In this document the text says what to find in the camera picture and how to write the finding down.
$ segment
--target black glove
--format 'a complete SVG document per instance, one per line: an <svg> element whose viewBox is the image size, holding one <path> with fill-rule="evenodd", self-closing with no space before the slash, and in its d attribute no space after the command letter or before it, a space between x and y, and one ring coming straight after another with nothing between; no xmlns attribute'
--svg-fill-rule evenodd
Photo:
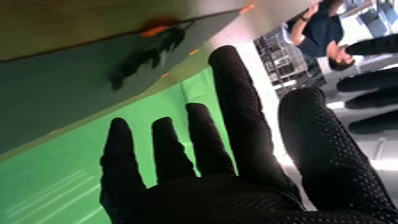
<svg viewBox="0 0 398 224"><path fill-rule="evenodd" d="M249 72L233 47L212 54L216 86L239 175L207 107L189 104L198 169L169 118L153 123L159 185L146 189L127 121L113 121L102 157L102 204L114 223L398 223L368 158L326 108L320 90L289 94L281 130L305 188L320 212L306 212L273 155L271 128Z"/></svg>

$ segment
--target green wall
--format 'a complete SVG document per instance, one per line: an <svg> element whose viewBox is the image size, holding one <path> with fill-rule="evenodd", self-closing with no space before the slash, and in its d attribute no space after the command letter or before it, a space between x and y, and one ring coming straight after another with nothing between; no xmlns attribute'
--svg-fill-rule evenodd
<svg viewBox="0 0 398 224"><path fill-rule="evenodd" d="M130 122L141 173L148 186L153 186L157 176L152 123L166 116L175 120L180 141L187 146L187 154L194 158L185 112L189 102L209 105L223 139L228 139L212 69L207 69L155 96L143 99L24 154L2 161L0 223L111 223L98 202L102 175L98 159L111 120L114 117L123 117Z"/></svg>

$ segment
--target glove finger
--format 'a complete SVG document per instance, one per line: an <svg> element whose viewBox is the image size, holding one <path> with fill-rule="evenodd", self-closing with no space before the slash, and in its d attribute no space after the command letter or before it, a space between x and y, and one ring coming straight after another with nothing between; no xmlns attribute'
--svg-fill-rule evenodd
<svg viewBox="0 0 398 224"><path fill-rule="evenodd" d="M347 101L349 109L379 108L398 104L398 87L383 89Z"/></svg>
<svg viewBox="0 0 398 224"><path fill-rule="evenodd" d="M319 210L365 211L370 209L367 201L372 201L372 206L390 208L393 204L376 169L326 107L326 95L319 89L301 89L285 96L280 124L287 150Z"/></svg>
<svg viewBox="0 0 398 224"><path fill-rule="evenodd" d="M129 216L137 194L146 190L134 153L134 138L127 121L113 120L102 156L102 204L113 219Z"/></svg>
<svg viewBox="0 0 398 224"><path fill-rule="evenodd" d="M153 123L153 150L159 183L164 183L171 179L196 177L194 166L178 141L169 117Z"/></svg>
<svg viewBox="0 0 398 224"><path fill-rule="evenodd" d="M377 134L398 129L398 111L354 122L349 125L351 132L360 135Z"/></svg>
<svg viewBox="0 0 398 224"><path fill-rule="evenodd" d="M203 104L187 105L191 140L194 142L198 168L203 176L235 174L233 161L225 150L209 108Z"/></svg>
<svg viewBox="0 0 398 224"><path fill-rule="evenodd" d="M271 127L253 80L232 46L212 53L210 65L241 176L294 192L297 189L274 157Z"/></svg>
<svg viewBox="0 0 398 224"><path fill-rule="evenodd" d="M370 73L365 73L338 83L342 92L354 92L372 89L386 89L398 86L398 68L392 68Z"/></svg>

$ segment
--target orange object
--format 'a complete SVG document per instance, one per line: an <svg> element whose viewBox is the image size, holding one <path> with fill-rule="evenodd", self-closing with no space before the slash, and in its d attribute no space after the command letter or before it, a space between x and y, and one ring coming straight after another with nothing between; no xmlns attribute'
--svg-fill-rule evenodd
<svg viewBox="0 0 398 224"><path fill-rule="evenodd" d="M162 79L171 75L171 73L168 72L164 75L162 75Z"/></svg>
<svg viewBox="0 0 398 224"><path fill-rule="evenodd" d="M169 29L171 29L169 26L159 26L159 27L155 27L153 29L150 29L148 31L145 31L145 32L141 33L143 38L150 38L150 37L157 36L157 35L159 35L161 33L164 33L166 30L169 30Z"/></svg>
<svg viewBox="0 0 398 224"><path fill-rule="evenodd" d="M241 10L241 15L246 15L248 12L249 12L255 8L257 8L257 5L255 5L255 4L248 5L246 8Z"/></svg>
<svg viewBox="0 0 398 224"><path fill-rule="evenodd" d="M196 49L194 51L191 51L189 55L193 56L198 52L200 52L200 49Z"/></svg>

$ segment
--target hand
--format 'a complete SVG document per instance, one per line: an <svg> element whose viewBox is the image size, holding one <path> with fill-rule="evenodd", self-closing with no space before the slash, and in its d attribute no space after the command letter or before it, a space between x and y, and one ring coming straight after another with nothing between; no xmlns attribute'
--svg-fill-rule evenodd
<svg viewBox="0 0 398 224"><path fill-rule="evenodd" d="M313 15L317 14L319 10L320 10L320 3L317 2L313 4L313 6L310 7L308 12L305 13L303 17L310 19L313 17Z"/></svg>
<svg viewBox="0 0 398 224"><path fill-rule="evenodd" d="M273 154L260 97L232 46L214 52L210 65L239 174L207 107L189 104L201 178L178 142L171 118L164 118L153 123L159 185L148 189L129 123L116 118L102 157L100 199L113 223L289 224L292 220L299 220L297 223L308 223L306 220L312 223L322 223L322 220L351 223L356 220L374 224L384 219L393 223L390 220L398 220L395 206L367 157L326 108L322 91L305 89L292 92L280 107L287 150L320 210L305 212L299 189Z"/></svg>
<svg viewBox="0 0 398 224"><path fill-rule="evenodd" d="M368 91L345 103L349 109L365 110L398 104L398 68L386 69L344 79L338 83L342 92ZM356 134L377 134L398 129L398 110L379 114L349 125Z"/></svg>

